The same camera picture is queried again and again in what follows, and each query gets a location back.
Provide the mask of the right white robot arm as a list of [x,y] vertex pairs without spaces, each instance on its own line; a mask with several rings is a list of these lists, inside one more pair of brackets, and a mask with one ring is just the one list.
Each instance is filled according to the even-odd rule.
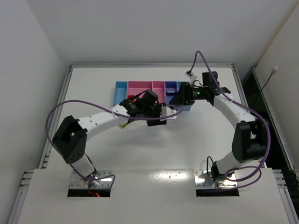
[[191,71],[187,71],[185,75],[190,80],[180,84],[170,105],[189,106],[197,100],[206,100],[226,117],[235,130],[231,152],[213,162],[211,178],[224,179],[253,160],[265,160],[271,144],[268,122],[252,115],[243,105],[235,102],[230,90],[219,86],[217,72],[204,72],[201,86],[195,85],[197,78]]

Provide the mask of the purple curved lego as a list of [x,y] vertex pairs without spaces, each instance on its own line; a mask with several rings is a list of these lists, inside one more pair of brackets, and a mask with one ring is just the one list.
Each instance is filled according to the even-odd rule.
[[165,89],[166,95],[174,95],[176,94],[176,92],[177,92],[176,88],[169,87]]

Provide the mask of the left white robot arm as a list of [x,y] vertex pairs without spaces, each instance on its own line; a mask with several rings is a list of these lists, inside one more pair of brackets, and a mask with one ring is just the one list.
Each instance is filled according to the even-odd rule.
[[96,168],[85,153],[88,140],[114,128],[125,126],[136,120],[146,121],[147,126],[165,125],[168,119],[166,103],[159,101],[152,90],[145,90],[121,101],[112,108],[82,118],[72,115],[63,119],[51,143],[66,164],[83,179],[90,180]]

